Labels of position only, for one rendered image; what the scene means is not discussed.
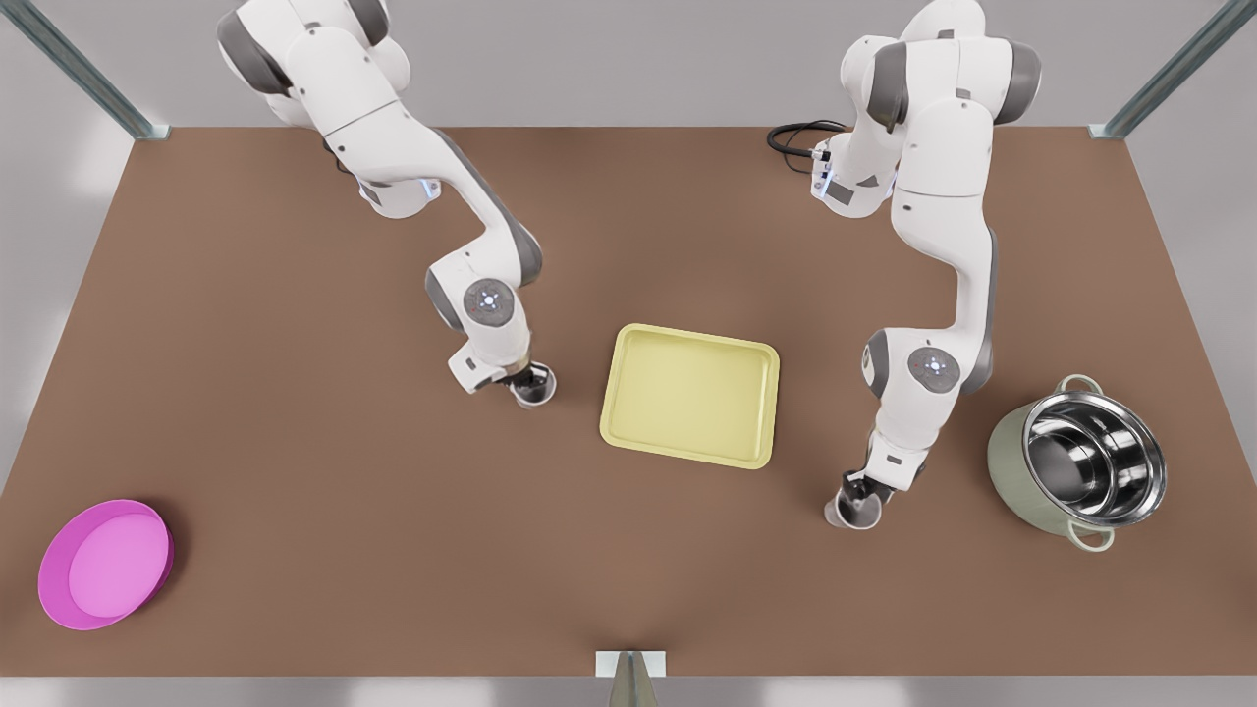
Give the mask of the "pink round bowl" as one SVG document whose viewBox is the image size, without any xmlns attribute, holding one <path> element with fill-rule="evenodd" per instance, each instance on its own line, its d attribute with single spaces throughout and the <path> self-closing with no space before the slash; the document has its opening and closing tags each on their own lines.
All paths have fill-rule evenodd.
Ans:
<svg viewBox="0 0 1257 707">
<path fill-rule="evenodd" d="M 59 626 L 109 626 L 143 608 L 173 567 L 173 537 L 152 507 L 111 499 L 82 509 L 47 547 L 36 599 Z"/>
</svg>

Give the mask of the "pale yellow rectangular tray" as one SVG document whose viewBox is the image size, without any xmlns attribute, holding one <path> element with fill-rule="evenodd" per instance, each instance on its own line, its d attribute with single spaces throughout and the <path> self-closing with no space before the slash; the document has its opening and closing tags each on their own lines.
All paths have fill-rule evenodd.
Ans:
<svg viewBox="0 0 1257 707">
<path fill-rule="evenodd" d="M 600 416 L 611 447 L 760 469 L 781 355 L 763 342 L 632 323 L 617 333 Z"/>
</svg>

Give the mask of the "white IKEA cup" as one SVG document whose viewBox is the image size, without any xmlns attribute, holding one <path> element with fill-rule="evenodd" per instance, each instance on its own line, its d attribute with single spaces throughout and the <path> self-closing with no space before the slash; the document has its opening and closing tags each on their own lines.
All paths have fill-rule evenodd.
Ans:
<svg viewBox="0 0 1257 707">
<path fill-rule="evenodd" d="M 520 408 L 541 408 L 553 398 L 557 387 L 554 372 L 543 365 L 543 386 L 533 390 L 512 389 Z"/>
<path fill-rule="evenodd" d="M 865 494 L 843 488 L 825 504 L 823 516 L 836 528 L 869 531 L 882 517 L 882 498 L 875 492 Z"/>
</svg>

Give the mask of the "green steel-lined pot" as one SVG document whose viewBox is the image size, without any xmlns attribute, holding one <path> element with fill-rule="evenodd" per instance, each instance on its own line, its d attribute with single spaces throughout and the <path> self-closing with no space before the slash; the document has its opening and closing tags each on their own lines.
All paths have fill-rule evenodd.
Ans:
<svg viewBox="0 0 1257 707">
<path fill-rule="evenodd" d="M 1019 520 L 1086 552 L 1146 520 L 1166 497 L 1166 458 L 1149 426 L 1090 376 L 1016 408 L 987 448 L 989 477 Z"/>
</svg>

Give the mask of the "silver frame post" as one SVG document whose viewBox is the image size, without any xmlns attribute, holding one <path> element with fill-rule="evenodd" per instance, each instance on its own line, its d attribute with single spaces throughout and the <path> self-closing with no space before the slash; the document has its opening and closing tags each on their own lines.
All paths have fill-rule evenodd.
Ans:
<svg viewBox="0 0 1257 707">
<path fill-rule="evenodd" d="M 1175 91 L 1234 36 L 1239 28 L 1257 18 L 1257 0 L 1226 0 L 1189 39 L 1182 44 L 1172 59 L 1155 73 L 1110 117 L 1105 125 L 1089 125 L 1091 138 L 1128 138 L 1138 126 L 1151 116 Z"/>
<path fill-rule="evenodd" d="M 595 676 L 612 681 L 608 707 L 659 707 L 652 679 L 666 676 L 666 653 L 598 650 Z"/>
<path fill-rule="evenodd" d="M 168 125 L 152 125 L 117 86 L 73 44 L 31 0 L 0 0 L 0 14 L 31 42 L 64 75 L 134 140 L 168 138 Z"/>
</svg>

